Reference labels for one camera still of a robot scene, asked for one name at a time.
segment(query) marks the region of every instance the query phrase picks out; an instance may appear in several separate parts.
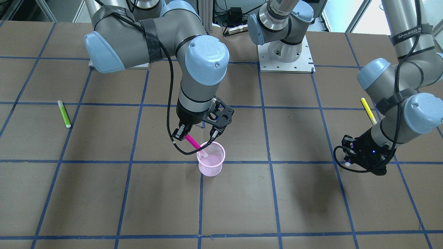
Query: metal base plate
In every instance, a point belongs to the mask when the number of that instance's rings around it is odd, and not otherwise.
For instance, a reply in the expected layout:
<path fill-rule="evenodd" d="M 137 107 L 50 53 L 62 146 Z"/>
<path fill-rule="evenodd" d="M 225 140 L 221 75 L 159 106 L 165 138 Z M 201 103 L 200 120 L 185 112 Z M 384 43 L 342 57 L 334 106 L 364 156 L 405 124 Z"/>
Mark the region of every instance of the metal base plate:
<path fill-rule="evenodd" d="M 89 66 L 95 68 L 94 63 L 92 61 L 89 61 Z M 149 69 L 149 63 L 141 64 L 138 66 L 130 67 L 129 69 Z"/>
<path fill-rule="evenodd" d="M 298 60 L 290 63 L 279 62 L 268 54 L 269 43 L 258 45 L 258 58 L 260 61 L 260 71 L 265 73 L 293 73 L 310 74 L 315 72 L 311 51 L 307 44 L 306 36 L 303 38 L 303 50 Z"/>

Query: floor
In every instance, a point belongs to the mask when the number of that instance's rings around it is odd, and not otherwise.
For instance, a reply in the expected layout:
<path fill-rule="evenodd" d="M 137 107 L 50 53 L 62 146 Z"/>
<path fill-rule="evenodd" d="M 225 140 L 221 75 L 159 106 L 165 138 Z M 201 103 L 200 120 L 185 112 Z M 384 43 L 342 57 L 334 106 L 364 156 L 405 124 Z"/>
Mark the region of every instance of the floor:
<path fill-rule="evenodd" d="M 166 61 L 100 74 L 89 24 L 0 23 L 0 248 L 443 248 L 441 130 L 399 148 L 383 177 L 332 160 L 371 127 L 356 76 L 396 62 L 387 36 L 308 32 L 316 73 L 267 74 L 247 33 L 214 30 L 231 55 L 218 96 L 235 114 L 217 138 L 223 169 L 204 177 L 167 137 Z M 206 141 L 208 127 L 191 134 Z"/>

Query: marker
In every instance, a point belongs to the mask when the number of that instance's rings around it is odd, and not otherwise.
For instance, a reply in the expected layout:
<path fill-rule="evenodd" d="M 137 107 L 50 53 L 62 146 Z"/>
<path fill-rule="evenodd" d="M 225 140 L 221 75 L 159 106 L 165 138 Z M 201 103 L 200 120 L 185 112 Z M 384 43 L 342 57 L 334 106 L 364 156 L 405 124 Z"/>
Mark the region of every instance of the marker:
<path fill-rule="evenodd" d="M 71 128 L 71 122 L 69 122 L 68 114 L 66 113 L 65 106 L 61 100 L 57 101 L 60 112 L 62 113 L 63 120 L 65 121 L 66 128 Z"/>
<path fill-rule="evenodd" d="M 372 114 L 371 108 L 369 108 L 369 105 L 366 102 L 365 98 L 361 98 L 360 102 L 363 104 L 363 107 L 365 108 L 366 114 L 368 115 L 369 119 L 371 120 L 372 125 L 376 125 L 377 120 L 375 120 L 374 114 Z"/>

